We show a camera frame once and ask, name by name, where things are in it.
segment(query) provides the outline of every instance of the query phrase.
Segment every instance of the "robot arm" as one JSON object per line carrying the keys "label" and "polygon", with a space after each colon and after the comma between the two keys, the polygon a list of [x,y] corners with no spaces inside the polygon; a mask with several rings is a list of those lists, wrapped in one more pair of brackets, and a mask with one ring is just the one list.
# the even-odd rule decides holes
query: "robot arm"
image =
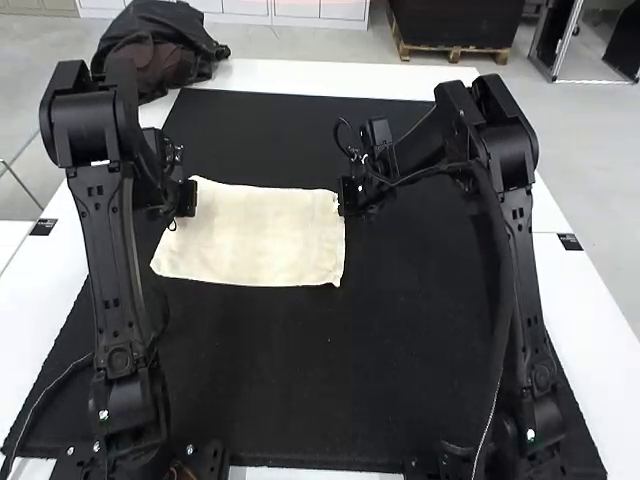
{"label": "robot arm", "polygon": [[133,211],[166,221],[193,216],[197,194],[183,177],[181,148],[140,128],[135,78],[129,60],[109,64],[100,83],[84,62],[61,62],[40,105],[44,144],[65,170],[85,240],[96,332],[89,419],[102,478],[168,471],[169,402],[157,351],[167,319],[145,305]]}
{"label": "robot arm", "polygon": [[435,98],[435,107],[396,142],[387,120],[378,118],[360,130],[361,146],[352,135],[345,147],[340,130],[353,130],[340,119],[334,137],[350,165],[350,175],[339,180],[340,213],[373,216],[405,185],[441,174],[455,180],[479,240],[498,257],[499,286],[488,282],[490,298],[497,297],[490,365],[496,391],[486,400],[493,440],[483,436],[467,449],[443,442],[442,477],[482,478],[485,450],[502,472],[497,478],[530,472],[533,453],[543,459],[535,468],[557,471],[564,436],[554,391],[558,371],[544,327],[531,231],[537,138],[497,75],[479,77],[469,89],[459,81],[442,83]]}

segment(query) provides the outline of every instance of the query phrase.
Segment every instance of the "pallet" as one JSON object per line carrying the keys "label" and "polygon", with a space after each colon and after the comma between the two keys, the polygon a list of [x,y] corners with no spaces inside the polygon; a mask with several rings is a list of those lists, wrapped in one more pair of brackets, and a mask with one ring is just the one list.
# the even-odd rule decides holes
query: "pallet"
{"label": "pallet", "polygon": [[411,60],[412,52],[446,52],[448,53],[449,63],[458,63],[460,61],[460,55],[465,53],[490,53],[494,55],[494,60],[498,65],[506,65],[509,61],[509,53],[511,48],[483,48],[473,46],[432,46],[432,45],[412,45],[405,43],[400,34],[398,23],[395,16],[391,11],[391,8],[387,8],[387,16],[389,17],[389,23],[391,24],[391,35],[398,49],[398,55],[400,60],[408,62]]}

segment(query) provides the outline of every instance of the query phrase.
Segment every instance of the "floor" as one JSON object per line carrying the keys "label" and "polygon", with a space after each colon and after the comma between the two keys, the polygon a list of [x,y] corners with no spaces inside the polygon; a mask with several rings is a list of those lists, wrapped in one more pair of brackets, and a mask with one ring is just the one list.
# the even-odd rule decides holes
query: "floor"
{"label": "floor", "polygon": [[[10,161],[35,132],[38,102],[55,63],[89,59],[107,25],[107,20],[0,15],[2,158]],[[366,32],[226,24],[207,28],[229,44],[237,58],[400,63],[377,0]],[[482,55],[463,54],[461,64],[481,73],[498,72],[507,82],[537,131],[542,177],[640,337],[640,162],[632,142],[640,87],[550,85],[526,58],[532,36],[532,26],[520,28],[505,67]],[[583,31],[572,42],[563,78],[610,75],[585,48],[592,41]],[[446,64],[438,54],[418,56],[411,63]],[[60,183],[61,173],[38,139],[13,169],[40,203],[46,203]],[[18,200],[21,191],[9,177],[0,178],[0,219],[37,218],[38,207],[26,196]]]}

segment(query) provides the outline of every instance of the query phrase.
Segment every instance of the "black rubber mat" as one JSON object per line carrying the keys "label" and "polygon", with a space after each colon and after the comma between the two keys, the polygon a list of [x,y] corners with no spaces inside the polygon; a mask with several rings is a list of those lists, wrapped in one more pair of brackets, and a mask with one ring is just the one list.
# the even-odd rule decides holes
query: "black rubber mat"
{"label": "black rubber mat", "polygon": [[[400,135],[429,107],[187,89],[165,132],[184,145],[189,174],[335,189],[346,169],[331,138],[337,117],[358,126],[384,115]],[[488,415],[481,399],[494,388],[486,379],[489,301],[474,230],[449,179],[404,189],[374,222],[348,220],[340,288],[158,279],[146,265],[162,229],[141,218],[136,229],[147,299],[154,302],[152,284],[169,298],[161,360],[179,441],[220,439],[241,464],[381,471],[399,471],[407,458],[432,460],[440,439],[477,445]],[[92,322],[85,285],[25,407],[92,349]],[[91,439],[90,374],[52,402],[23,454],[56,456]],[[585,461],[603,471],[566,390],[577,437],[591,448]]]}

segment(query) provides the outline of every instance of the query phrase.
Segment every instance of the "towel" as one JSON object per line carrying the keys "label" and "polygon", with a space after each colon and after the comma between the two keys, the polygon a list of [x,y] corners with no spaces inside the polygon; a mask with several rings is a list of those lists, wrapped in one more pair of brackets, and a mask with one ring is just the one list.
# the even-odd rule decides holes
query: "towel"
{"label": "towel", "polygon": [[193,218],[166,230],[151,268],[165,277],[260,287],[340,286],[344,219],[329,190],[227,185],[202,177]]}

